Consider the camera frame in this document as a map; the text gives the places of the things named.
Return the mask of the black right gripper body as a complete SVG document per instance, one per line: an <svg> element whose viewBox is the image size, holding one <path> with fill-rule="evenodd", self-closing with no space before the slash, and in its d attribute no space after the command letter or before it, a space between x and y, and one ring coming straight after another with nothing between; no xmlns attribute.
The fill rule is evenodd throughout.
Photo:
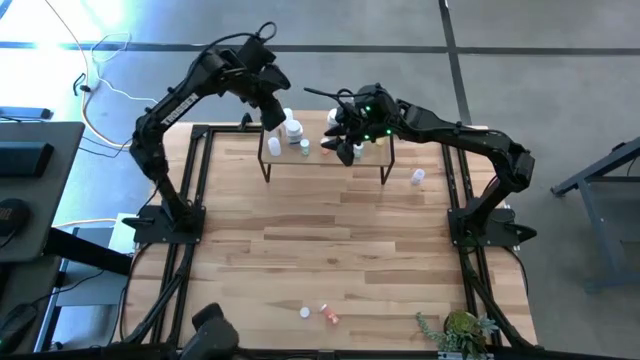
<svg viewBox="0 0 640 360"><path fill-rule="evenodd" d="M342 137L347 142L375 142L401 130L398 105L380 83L365 85L357 92L340 89L338 95L338 124L349 130Z"/></svg>

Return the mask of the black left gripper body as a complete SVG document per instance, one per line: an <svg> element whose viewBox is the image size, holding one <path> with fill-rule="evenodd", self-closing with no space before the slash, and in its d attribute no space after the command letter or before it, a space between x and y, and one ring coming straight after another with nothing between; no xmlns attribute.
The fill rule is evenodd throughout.
<svg viewBox="0 0 640 360"><path fill-rule="evenodd" d="M241 63L241 73L232 81L232 93L250 106L263 106L267 103L267 91L260 74L276 56L265 47L258 37L250 37L236 52Z"/></svg>

